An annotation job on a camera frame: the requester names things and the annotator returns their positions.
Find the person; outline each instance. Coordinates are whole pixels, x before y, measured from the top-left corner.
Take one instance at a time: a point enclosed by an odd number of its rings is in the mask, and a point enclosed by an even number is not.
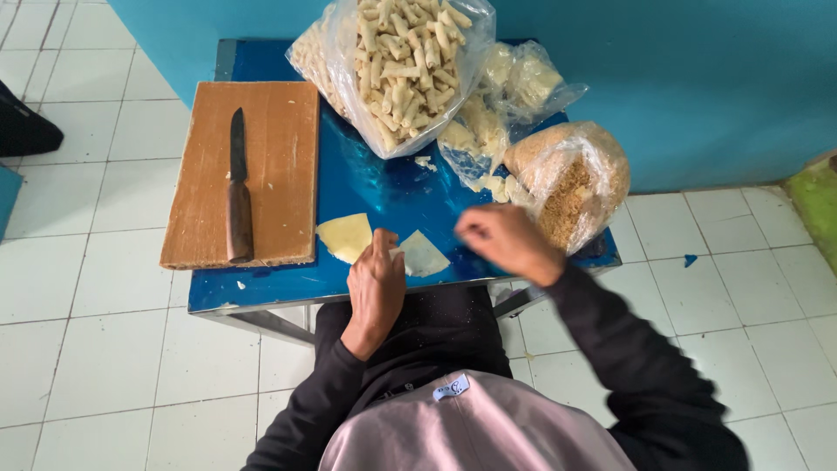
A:
[[[377,229],[349,271],[351,302],[317,314],[314,371],[244,470],[748,469],[712,383],[523,210],[469,208],[454,231],[549,295],[618,422],[606,430],[511,378],[484,287],[405,296],[397,236]]]

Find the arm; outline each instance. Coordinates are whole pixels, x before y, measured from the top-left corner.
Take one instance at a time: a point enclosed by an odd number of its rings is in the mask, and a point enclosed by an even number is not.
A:
[[[242,471],[316,469],[331,435],[355,405],[366,360],[401,313],[407,290],[404,254],[389,255],[397,240],[388,230],[375,230],[372,244],[349,270],[352,319],[346,330],[290,395]]]
[[[611,434],[637,469],[747,469],[743,446],[721,422],[724,407],[647,321],[618,295],[568,267],[526,213],[491,204],[463,213],[456,226],[474,251],[544,287],[555,302],[619,419]]]
[[[546,292],[602,385],[619,422],[611,434],[637,469],[747,469],[691,361],[618,295],[568,266]]]

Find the floor tile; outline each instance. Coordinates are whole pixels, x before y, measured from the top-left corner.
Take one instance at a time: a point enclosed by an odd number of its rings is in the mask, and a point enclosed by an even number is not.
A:
[[[131,73],[128,75],[125,99],[176,100],[177,94],[148,59],[148,55],[144,51],[137,50],[134,54],[134,62],[131,64]]]
[[[712,258],[744,325],[804,317],[770,251],[728,253]]]
[[[511,296],[511,283],[492,283],[485,288],[491,298],[491,306],[496,306]]]
[[[627,204],[619,206],[614,213],[610,221],[610,232],[616,241],[616,248],[619,249],[622,263],[645,261],[645,251],[642,250],[642,243],[636,235],[634,221],[631,220]]]
[[[526,383],[529,387],[534,388],[535,383],[531,380],[531,371],[529,370],[529,359],[515,358],[509,360],[511,367],[511,376],[518,381]]]
[[[67,321],[0,325],[0,427],[41,422]]]
[[[837,314],[837,277],[816,246],[773,249],[806,316]]]
[[[581,352],[536,356],[530,367],[535,389],[544,396],[585,411],[603,427],[616,422],[604,403],[609,391],[598,382]]]
[[[36,50],[0,50],[0,77],[19,100],[23,99],[36,60]]]
[[[255,394],[158,407],[146,469],[239,469],[254,449],[256,414]]]
[[[768,248],[762,230],[752,215],[699,223],[712,253],[755,251]]]
[[[837,377],[807,321],[747,328],[783,411],[837,401]]]
[[[150,430],[151,409],[47,422],[33,471],[142,471]]]
[[[311,320],[311,333],[316,333],[316,314],[320,312],[320,308],[322,308],[322,304],[311,304],[308,306],[308,316]]]
[[[0,165],[14,170],[20,165],[20,157],[0,157]]]
[[[834,469],[837,461],[837,404],[786,412],[788,425],[810,471]]]
[[[679,337],[680,348],[716,384],[716,399],[727,406],[724,417],[737,421],[779,412],[768,379],[744,329]]]
[[[750,214],[750,207],[740,189],[711,189],[683,192],[698,225]]]
[[[523,311],[517,318],[521,322],[526,351],[531,355],[578,349],[552,301],[541,301]]]
[[[86,234],[0,243],[0,323],[67,318],[86,245]]]
[[[41,424],[0,429],[0,469],[32,469]]]
[[[837,370],[837,315],[808,319],[831,367]]]
[[[744,442],[754,471],[808,471],[782,414],[727,426]]]
[[[166,310],[73,318],[47,420],[154,406]]]
[[[134,49],[136,41],[107,4],[79,3],[62,49]]]
[[[191,114],[179,100],[126,101],[110,160],[180,158]]]
[[[288,400],[292,392],[294,390],[289,389],[259,394],[259,424],[257,426],[256,440],[264,436],[267,427],[270,427],[270,424],[273,423],[276,416],[288,406]]]
[[[166,227],[180,160],[108,162],[93,232]]]
[[[674,337],[675,330],[671,327],[648,262],[628,263],[599,275],[597,279],[605,289],[625,298],[631,312],[651,322],[657,332]]]
[[[509,358],[521,358],[526,355],[526,345],[523,343],[520,317],[505,318],[497,322],[500,335],[503,338],[503,349]]]
[[[12,21],[17,12],[17,4],[0,2],[0,41],[2,41],[1,38],[6,37],[6,32],[12,27]]]
[[[44,101],[121,100],[133,55],[133,49],[62,50]]]
[[[709,253],[683,194],[629,196],[626,201],[649,260]]]
[[[150,229],[91,234],[72,315],[165,308],[172,272],[157,265],[165,232]]]
[[[172,279],[172,294],[169,308],[184,308],[189,305],[189,288],[192,286],[192,270],[175,270]]]
[[[57,50],[44,50],[38,54],[32,76],[29,78],[29,85],[26,86],[26,93],[23,95],[26,102],[40,103],[44,99],[44,92],[47,90],[56,59],[58,59]]]
[[[22,164],[106,161],[119,106],[119,101],[44,103],[40,114],[64,131],[64,141],[57,151],[28,156]]]
[[[90,231],[103,163],[21,167],[23,187],[6,237],[62,236]]]
[[[6,34],[3,50],[40,49],[52,19],[55,4],[25,4],[18,7],[18,15]]]
[[[258,334],[169,309],[158,406],[254,394],[258,380]]]
[[[294,306],[293,308],[268,309],[268,312],[276,314],[286,321],[293,323],[296,327],[306,327],[306,307]]]
[[[775,186],[744,188],[742,193],[771,247],[811,243],[811,236],[784,190]]]
[[[75,3],[60,3],[55,10],[53,22],[49,25],[47,37],[44,40],[44,49],[61,49],[64,36],[67,34],[69,21],[73,18]]]
[[[512,282],[511,290],[516,291],[518,289],[526,289],[530,286],[531,286],[531,283],[529,283],[529,282]]]
[[[699,256],[688,268],[682,258],[650,265],[678,335],[741,327],[712,257]]]
[[[313,370],[313,346],[262,337],[259,392],[295,388]]]

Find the hand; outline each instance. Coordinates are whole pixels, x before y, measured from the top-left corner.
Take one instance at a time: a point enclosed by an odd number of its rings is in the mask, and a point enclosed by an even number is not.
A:
[[[369,360],[393,329],[404,305],[407,280],[404,277],[404,254],[392,259],[398,235],[376,229],[372,244],[349,269],[349,297],[352,320],[340,339],[359,360]]]
[[[556,282],[567,264],[566,254],[550,246],[526,211],[512,204],[470,207],[454,232],[472,251],[540,287]]]

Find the clothing label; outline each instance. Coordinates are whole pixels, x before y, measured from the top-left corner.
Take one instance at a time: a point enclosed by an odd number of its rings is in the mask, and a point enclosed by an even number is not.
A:
[[[438,401],[445,396],[458,396],[468,388],[470,388],[468,378],[466,378],[465,373],[463,373],[459,378],[456,378],[447,385],[435,389],[433,391],[433,398]]]

